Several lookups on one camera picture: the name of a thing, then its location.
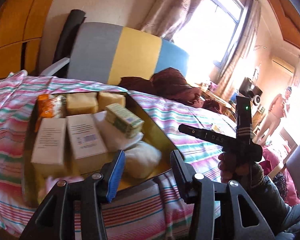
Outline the dark sleeve forearm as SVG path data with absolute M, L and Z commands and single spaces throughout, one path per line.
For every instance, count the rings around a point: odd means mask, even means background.
M 262 213 L 275 236 L 287 233 L 293 239 L 300 232 L 300 203 L 290 206 L 280 196 L 273 181 L 259 164 L 250 166 L 250 185 L 246 192 Z

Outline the right hand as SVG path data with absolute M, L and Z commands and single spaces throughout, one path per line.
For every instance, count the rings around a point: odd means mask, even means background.
M 245 177 L 250 173 L 249 163 L 237 166 L 236 157 L 232 153 L 221 153 L 218 156 L 218 168 L 221 173 L 221 182 L 228 183 L 231 180 L 237 180 L 239 177 Z

